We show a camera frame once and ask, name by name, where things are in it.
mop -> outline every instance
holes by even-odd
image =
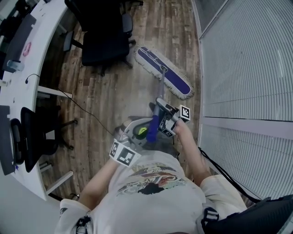
[[[193,86],[188,80],[186,73],[177,68],[169,59],[164,57],[155,49],[148,49],[145,46],[138,46],[135,50],[136,61],[145,70],[161,79],[161,66],[167,68],[164,83],[178,98],[185,100],[194,95]]]

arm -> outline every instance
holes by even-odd
[[[197,186],[200,186],[205,178],[211,176],[209,167],[201,156],[191,131],[181,119],[176,122],[174,132],[178,135],[182,144],[188,166],[191,168],[194,182]]]
[[[118,165],[119,163],[109,159],[83,189],[78,202],[93,210],[98,205],[97,202],[103,195]]]

hand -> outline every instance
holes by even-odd
[[[176,127],[173,131],[179,136],[179,138],[183,135],[192,135],[190,129],[182,119],[179,119],[176,122]]]

wooden floor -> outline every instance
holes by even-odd
[[[133,17],[133,39],[137,44],[155,47],[177,67],[186,70],[195,87],[194,97],[181,101],[165,88],[164,99],[173,106],[183,104],[191,108],[189,127],[197,140],[200,116],[199,51],[191,0],[145,0],[143,6],[133,4],[128,12]],[[75,32],[75,39],[82,42],[83,32],[79,24]],[[151,116],[148,104],[154,102],[157,93],[158,80],[134,60],[133,49],[128,61],[133,64],[133,69],[129,70],[125,64],[117,62],[101,77],[98,74],[101,68],[82,66],[81,50],[73,48],[65,55],[59,88],[72,93],[80,106],[96,115],[113,132],[130,115]],[[53,192],[66,198],[71,193],[80,193],[105,164],[113,138],[95,118],[69,99],[57,98],[57,104],[61,105],[64,122],[72,119],[79,121],[76,127],[70,126],[64,131],[65,140],[75,148],[73,151],[59,148],[55,155],[43,156],[42,160],[54,165],[43,173],[43,180],[48,186],[69,170],[74,171],[73,177]],[[183,156],[180,163],[189,176]]]

white desk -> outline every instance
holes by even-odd
[[[25,84],[25,80],[30,74],[40,75],[48,46],[66,9],[64,0],[51,0],[48,4],[41,0],[33,9],[31,15],[37,21],[25,43],[27,45],[31,42],[31,49],[26,57],[22,55],[20,57],[20,61],[24,63],[24,70],[15,73],[5,72],[3,76],[3,81],[8,82],[8,86],[1,88],[0,105],[10,106],[10,119],[17,118],[20,120],[21,109],[24,106],[32,111],[35,110],[38,90],[44,93],[65,96],[57,90],[38,86],[39,78],[35,75],[28,78],[27,84]],[[68,172],[52,184],[47,191],[43,185],[38,163],[30,173],[27,173],[25,165],[22,164],[12,175],[30,191],[47,200],[47,195],[70,178],[73,172]]]

